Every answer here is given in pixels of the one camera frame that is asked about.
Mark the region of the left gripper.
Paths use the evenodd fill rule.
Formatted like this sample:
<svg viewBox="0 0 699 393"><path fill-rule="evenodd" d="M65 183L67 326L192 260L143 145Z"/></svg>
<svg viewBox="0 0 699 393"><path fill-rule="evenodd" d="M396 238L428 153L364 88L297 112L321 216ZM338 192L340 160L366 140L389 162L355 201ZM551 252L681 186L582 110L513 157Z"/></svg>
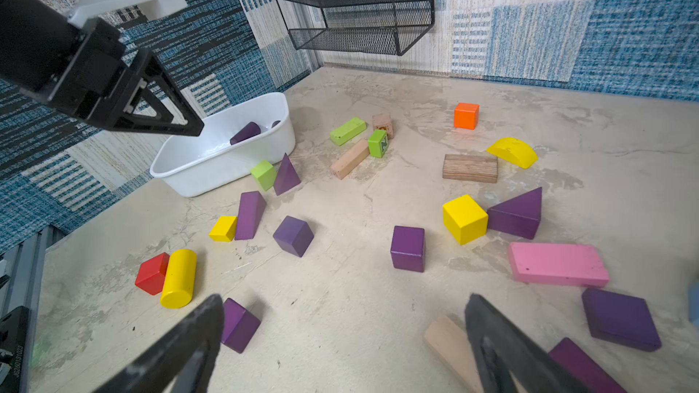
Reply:
<svg viewBox="0 0 699 393"><path fill-rule="evenodd" d="M157 56L140 49L128 66L119 37L105 20L89 19L32 98L109 131L199 136L203 120Z"/></svg>

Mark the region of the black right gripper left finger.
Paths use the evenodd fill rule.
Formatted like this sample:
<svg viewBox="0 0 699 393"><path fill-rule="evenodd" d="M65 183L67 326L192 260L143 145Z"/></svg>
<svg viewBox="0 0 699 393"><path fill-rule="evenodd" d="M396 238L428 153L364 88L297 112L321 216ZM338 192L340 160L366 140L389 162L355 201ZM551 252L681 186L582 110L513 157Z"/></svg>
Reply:
<svg viewBox="0 0 699 393"><path fill-rule="evenodd" d="M220 352L224 309L206 298L160 340L100 386L98 392L206 392Z"/></svg>

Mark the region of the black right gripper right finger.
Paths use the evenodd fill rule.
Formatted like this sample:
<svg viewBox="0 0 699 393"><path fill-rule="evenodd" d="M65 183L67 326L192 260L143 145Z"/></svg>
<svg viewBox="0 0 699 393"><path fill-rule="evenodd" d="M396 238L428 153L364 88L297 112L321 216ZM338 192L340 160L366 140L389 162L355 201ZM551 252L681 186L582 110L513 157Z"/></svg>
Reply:
<svg viewBox="0 0 699 393"><path fill-rule="evenodd" d="M473 293L464 311L465 331L485 392L587 392L560 364L483 296Z"/></svg>

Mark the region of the purple short cylinder block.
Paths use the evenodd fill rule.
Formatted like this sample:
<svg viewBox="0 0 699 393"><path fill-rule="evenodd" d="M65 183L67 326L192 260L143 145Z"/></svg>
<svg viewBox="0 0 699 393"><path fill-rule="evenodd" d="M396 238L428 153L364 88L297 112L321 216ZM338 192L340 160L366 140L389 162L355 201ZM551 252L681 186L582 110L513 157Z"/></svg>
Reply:
<svg viewBox="0 0 699 393"><path fill-rule="evenodd" d="M260 133L260 126L256 122L249 122L229 140L229 145L237 145L240 142L258 136Z"/></svg>

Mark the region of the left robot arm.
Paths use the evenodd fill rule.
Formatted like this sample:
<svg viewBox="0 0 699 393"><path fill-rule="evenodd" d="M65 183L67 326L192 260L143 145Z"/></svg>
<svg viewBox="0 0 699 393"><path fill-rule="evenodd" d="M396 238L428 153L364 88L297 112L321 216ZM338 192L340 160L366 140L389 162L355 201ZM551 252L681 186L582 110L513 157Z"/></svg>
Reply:
<svg viewBox="0 0 699 393"><path fill-rule="evenodd" d="M77 28L39 0L1 0L1 78L87 125L199 136L202 119L158 57L123 60L120 32L99 17Z"/></svg>

